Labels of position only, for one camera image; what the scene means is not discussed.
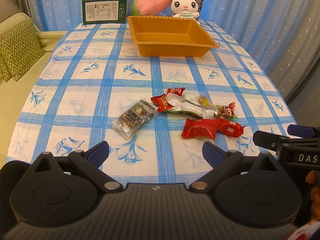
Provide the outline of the person's right hand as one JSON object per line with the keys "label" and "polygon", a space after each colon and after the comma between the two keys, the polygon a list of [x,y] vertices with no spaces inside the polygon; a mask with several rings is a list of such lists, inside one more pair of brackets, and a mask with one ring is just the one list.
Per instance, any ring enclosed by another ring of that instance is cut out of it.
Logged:
{"label": "person's right hand", "polygon": [[314,187],[311,190],[310,198],[312,200],[311,205],[311,219],[318,220],[320,217],[320,190],[318,186],[318,180],[316,177],[316,171],[312,170],[306,176],[306,182],[308,184],[314,184]]}

